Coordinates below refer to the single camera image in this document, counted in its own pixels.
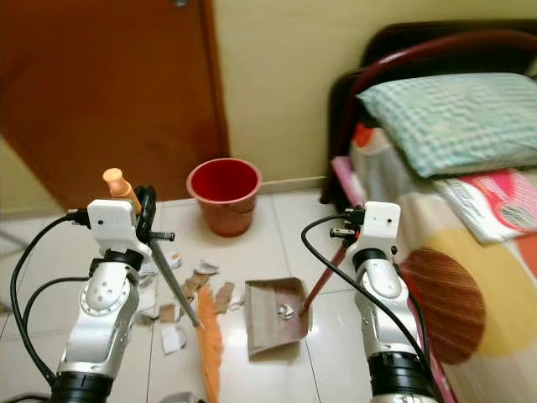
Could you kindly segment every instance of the red bucket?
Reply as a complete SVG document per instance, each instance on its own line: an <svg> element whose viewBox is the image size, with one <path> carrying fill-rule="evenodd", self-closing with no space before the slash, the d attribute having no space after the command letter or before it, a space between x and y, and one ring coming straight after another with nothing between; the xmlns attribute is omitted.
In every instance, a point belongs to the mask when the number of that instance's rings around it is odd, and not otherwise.
<svg viewBox="0 0 537 403"><path fill-rule="evenodd" d="M188 175L186 189L201 207L207 226L223 237L250 228L261 172L236 158L210 160Z"/></svg>

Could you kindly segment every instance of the orange broom bristles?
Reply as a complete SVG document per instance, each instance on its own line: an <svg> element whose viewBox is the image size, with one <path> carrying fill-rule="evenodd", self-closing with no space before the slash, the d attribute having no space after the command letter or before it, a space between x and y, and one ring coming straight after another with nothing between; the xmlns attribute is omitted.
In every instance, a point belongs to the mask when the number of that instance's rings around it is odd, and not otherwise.
<svg viewBox="0 0 537 403"><path fill-rule="evenodd" d="M220 363L222 362L223 345L211 290L207 284L198 290L198 317L201 325L198 326L197 332L207 399L209 403L217 403L220 391Z"/></svg>

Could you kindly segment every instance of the brown dustpan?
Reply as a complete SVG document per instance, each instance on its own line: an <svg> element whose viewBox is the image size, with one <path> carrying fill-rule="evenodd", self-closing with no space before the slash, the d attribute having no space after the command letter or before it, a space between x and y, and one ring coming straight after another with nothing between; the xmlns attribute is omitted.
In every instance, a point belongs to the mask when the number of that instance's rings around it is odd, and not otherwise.
<svg viewBox="0 0 537 403"><path fill-rule="evenodd" d="M311 325L311 309L303 315L304 283L296 277L249 280L245 289L248 355L301 340Z"/></svg>

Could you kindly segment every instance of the bed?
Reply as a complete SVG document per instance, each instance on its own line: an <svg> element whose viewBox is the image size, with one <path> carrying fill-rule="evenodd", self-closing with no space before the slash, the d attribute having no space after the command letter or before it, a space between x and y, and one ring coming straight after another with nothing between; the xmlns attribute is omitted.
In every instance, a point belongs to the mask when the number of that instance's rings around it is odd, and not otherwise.
<svg viewBox="0 0 537 403"><path fill-rule="evenodd" d="M396 260L424 308L449 401L537 401L537 235L478 242L438 192L438 176L417 175L356 95L422 76L525 74L537 55L535 34L529 20L394 25L373 38L365 67L331 93L330 159L354 169L362 199L402 207ZM537 169L520 172L537 187ZM346 191L329 170L321 201L356 204Z"/></svg>

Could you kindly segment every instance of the dark red bed frame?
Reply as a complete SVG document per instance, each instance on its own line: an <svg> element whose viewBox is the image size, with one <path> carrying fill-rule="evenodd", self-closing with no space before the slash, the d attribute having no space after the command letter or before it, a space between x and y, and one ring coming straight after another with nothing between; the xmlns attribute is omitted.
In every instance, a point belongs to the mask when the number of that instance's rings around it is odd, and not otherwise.
<svg viewBox="0 0 537 403"><path fill-rule="evenodd" d="M537 20L395 24L370 41L360 66L330 94L329 160L347 155L354 128L370 119L356 95L380 82L469 72L525 74L537 55ZM329 168L322 203L348 206Z"/></svg>

